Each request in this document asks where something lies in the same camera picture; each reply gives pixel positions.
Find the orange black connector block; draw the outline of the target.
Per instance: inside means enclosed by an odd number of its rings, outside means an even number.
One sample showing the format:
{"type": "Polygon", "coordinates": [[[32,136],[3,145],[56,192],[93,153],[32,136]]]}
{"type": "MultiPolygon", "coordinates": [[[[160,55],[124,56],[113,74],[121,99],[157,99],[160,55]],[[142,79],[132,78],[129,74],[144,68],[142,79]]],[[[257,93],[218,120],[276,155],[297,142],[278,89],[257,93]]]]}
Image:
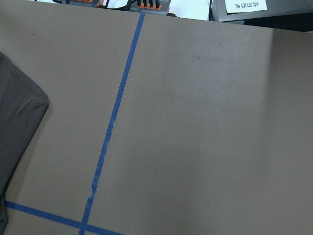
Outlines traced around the orange black connector block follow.
{"type": "Polygon", "coordinates": [[[130,11],[166,13],[170,3],[170,0],[133,0],[130,11]]]}

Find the white paper label with text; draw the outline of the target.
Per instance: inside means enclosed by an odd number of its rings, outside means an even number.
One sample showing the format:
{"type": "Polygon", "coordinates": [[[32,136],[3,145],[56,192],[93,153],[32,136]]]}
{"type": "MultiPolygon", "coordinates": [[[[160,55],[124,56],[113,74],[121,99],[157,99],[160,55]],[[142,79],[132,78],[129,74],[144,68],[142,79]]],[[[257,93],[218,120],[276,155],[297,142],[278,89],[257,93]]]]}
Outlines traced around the white paper label with text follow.
{"type": "Polygon", "coordinates": [[[265,0],[225,0],[227,13],[246,13],[267,10],[265,0]]]}

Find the dark brown t-shirt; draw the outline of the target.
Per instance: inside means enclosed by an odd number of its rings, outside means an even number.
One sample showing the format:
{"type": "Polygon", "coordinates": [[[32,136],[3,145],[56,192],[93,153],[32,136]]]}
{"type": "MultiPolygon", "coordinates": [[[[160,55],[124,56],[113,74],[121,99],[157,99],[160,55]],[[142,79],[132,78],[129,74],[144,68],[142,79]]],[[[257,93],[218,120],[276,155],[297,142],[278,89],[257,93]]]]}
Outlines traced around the dark brown t-shirt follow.
{"type": "Polygon", "coordinates": [[[11,176],[37,131],[49,99],[10,59],[0,55],[0,233],[8,224],[4,198],[11,176]]]}

